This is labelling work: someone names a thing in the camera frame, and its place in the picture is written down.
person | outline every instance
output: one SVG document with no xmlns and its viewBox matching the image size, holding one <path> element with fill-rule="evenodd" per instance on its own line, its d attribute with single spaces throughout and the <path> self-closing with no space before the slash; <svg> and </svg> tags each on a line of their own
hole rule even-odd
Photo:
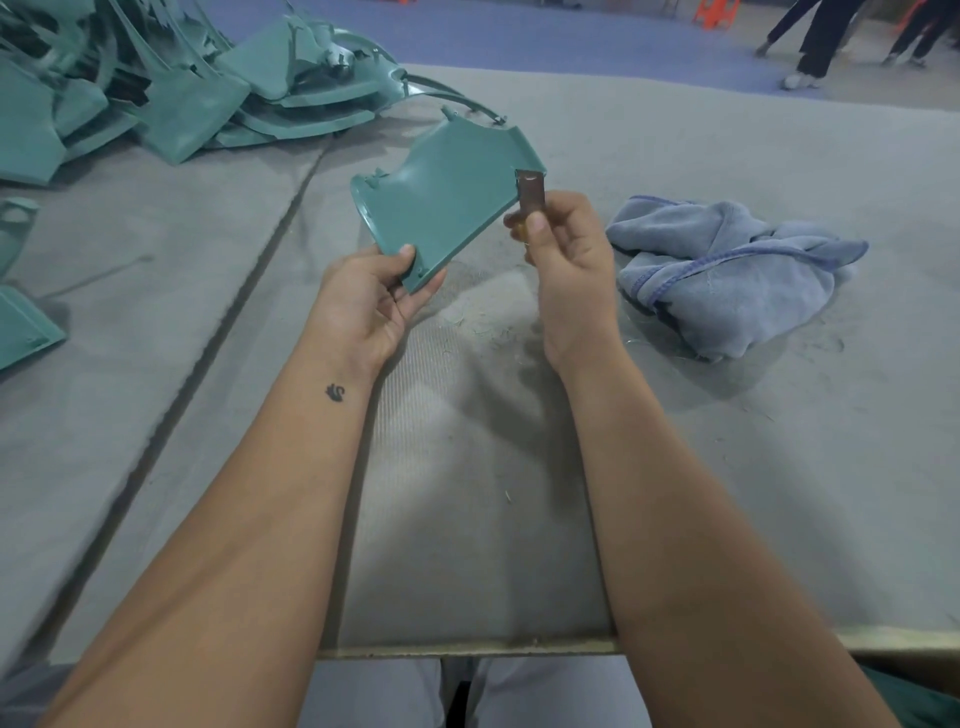
<svg viewBox="0 0 960 728">
<path fill-rule="evenodd" d="M 774 29 L 767 34 L 767 39 L 760 43 L 754 51 L 754 55 L 759 58 L 766 58 L 767 53 L 770 51 L 770 47 L 780 40 L 783 35 L 793 28 L 804 15 L 813 10 L 813 7 L 819 3 L 820 0 L 797 0 L 793 5 L 790 6 L 790 10 L 783 14 L 783 17 L 780 19 L 780 22 L 774 26 Z M 804 45 L 800 47 L 800 52 L 805 51 L 806 40 L 804 40 Z"/>
<path fill-rule="evenodd" d="M 504 222 L 514 237 L 525 222 L 625 657 L 482 661 L 471 724 L 618 728 L 649 714 L 657 726 L 896 728 L 627 354 L 613 253 L 589 201 L 546 200 L 546 214 Z M 413 260 L 409 247 L 366 250 L 325 272 L 250 429 L 42 728 L 443 724 L 435 661 L 314 668 L 371 391 L 444 280 L 408 295 L 397 281 Z"/>
<path fill-rule="evenodd" d="M 826 77 L 850 21 L 865 0 L 822 0 L 804 37 L 797 69 L 780 82 L 787 91 L 818 88 Z"/>
<path fill-rule="evenodd" d="M 774 29 L 767 34 L 766 40 L 757 46 L 756 50 L 754 51 L 754 55 L 759 59 L 766 58 L 767 53 L 770 51 L 770 47 L 780 40 L 788 30 L 793 28 L 793 26 L 795 26 L 804 15 L 813 10 L 813 6 L 815 6 L 818 2 L 820 2 L 820 0 L 797 0 L 796 3 L 790 6 L 790 10 L 783 15 L 783 17 L 780 19 L 780 22 L 774 26 Z M 849 43 L 850 39 L 853 37 L 853 34 L 856 32 L 857 26 L 859 26 L 860 23 L 862 23 L 873 13 L 874 9 L 876 8 L 876 3 L 877 0 L 869 0 L 869 2 L 864 3 L 860 7 L 860 10 L 853 15 L 852 20 L 847 24 L 847 30 L 844 31 L 843 37 L 838 44 L 838 48 L 843 50 L 846 47 L 847 43 Z M 807 34 L 807 37 L 804 38 L 803 44 L 800 46 L 801 53 L 806 53 L 810 50 L 810 45 L 807 42 L 808 37 L 809 34 Z"/>
<path fill-rule="evenodd" d="M 919 68 L 926 68 L 926 54 L 953 24 L 953 18 L 958 11 L 960 11 L 960 0 L 926 0 L 914 11 L 910 22 L 883 60 L 883 65 L 893 65 L 910 47 L 910 43 L 916 40 L 917 36 L 923 35 L 907 62 Z"/>
</svg>

white sneaker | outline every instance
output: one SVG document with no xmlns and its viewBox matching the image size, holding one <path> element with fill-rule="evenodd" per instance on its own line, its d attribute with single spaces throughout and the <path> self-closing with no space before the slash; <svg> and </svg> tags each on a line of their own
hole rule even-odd
<svg viewBox="0 0 960 728">
<path fill-rule="evenodd" d="M 799 88 L 820 88 L 820 79 L 806 73 L 791 73 L 780 82 L 784 91 L 796 91 Z"/>
</svg>

floor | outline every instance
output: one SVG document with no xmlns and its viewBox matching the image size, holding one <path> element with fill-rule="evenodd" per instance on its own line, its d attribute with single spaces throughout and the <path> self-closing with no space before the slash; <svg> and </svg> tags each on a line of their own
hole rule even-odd
<svg viewBox="0 0 960 728">
<path fill-rule="evenodd" d="M 796 63 L 810 17 L 766 60 L 752 49 L 783 8 L 741 5 L 728 32 L 689 22 L 697 0 L 680 0 L 677 17 L 660 0 L 582 0 L 580 12 L 538 7 L 535 0 L 300 0 L 327 17 L 375 38 L 405 63 L 492 70 L 581 73 L 657 79 L 732 91 L 783 95 L 778 81 Z M 246 36 L 282 12 L 273 0 L 208 0 L 218 24 Z M 822 91 L 800 92 L 859 104 L 960 109 L 960 53 L 945 41 L 930 68 L 881 68 L 892 28 L 868 21 L 838 57 Z"/>
</svg>

gray mat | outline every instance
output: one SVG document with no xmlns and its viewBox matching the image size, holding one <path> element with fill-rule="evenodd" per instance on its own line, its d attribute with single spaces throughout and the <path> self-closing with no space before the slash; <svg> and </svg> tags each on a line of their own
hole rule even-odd
<svg viewBox="0 0 960 728">
<path fill-rule="evenodd" d="M 66 167 L 10 280 L 69 331 L 0 377 L 0 671 L 90 543 L 326 143 Z"/>
<path fill-rule="evenodd" d="M 658 322 L 624 340 L 668 413 L 838 626 L 948 630 L 960 609 L 960 119 L 632 79 L 421 69 L 508 113 L 554 187 L 605 218 L 634 193 L 735 199 L 874 247 L 818 318 L 739 361 L 690 360 Z M 395 168 L 426 107 L 328 154 L 60 635 L 73 660 L 238 442 L 320 273 L 369 238 L 356 171 Z M 564 395 L 540 354 L 535 277 L 499 227 L 386 378 L 348 509 L 327 647 L 608 635 Z"/>
</svg>

wrist tattoo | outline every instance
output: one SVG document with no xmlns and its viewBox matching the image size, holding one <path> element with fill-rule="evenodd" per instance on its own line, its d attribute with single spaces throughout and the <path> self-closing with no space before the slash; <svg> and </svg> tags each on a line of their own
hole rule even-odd
<svg viewBox="0 0 960 728">
<path fill-rule="evenodd" d="M 331 384 L 326 388 L 326 395 L 333 401 L 343 401 L 344 393 L 346 391 L 347 390 L 341 387 L 339 384 Z"/>
</svg>

